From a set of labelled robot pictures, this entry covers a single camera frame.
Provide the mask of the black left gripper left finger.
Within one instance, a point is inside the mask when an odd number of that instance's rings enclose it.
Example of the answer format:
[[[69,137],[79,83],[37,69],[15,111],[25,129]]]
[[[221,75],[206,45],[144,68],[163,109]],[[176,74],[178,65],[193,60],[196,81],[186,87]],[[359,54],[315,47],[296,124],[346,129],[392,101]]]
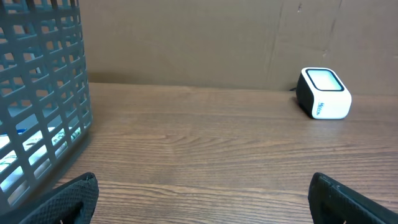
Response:
[[[96,176],[87,172],[40,198],[1,215],[1,224],[90,223],[98,197]]]

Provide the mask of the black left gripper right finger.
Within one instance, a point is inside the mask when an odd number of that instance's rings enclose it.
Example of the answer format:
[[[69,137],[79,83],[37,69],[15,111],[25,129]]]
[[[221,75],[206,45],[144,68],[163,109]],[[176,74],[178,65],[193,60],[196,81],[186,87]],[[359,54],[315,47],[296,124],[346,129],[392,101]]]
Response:
[[[397,214],[320,172],[308,188],[314,223],[397,223]]]

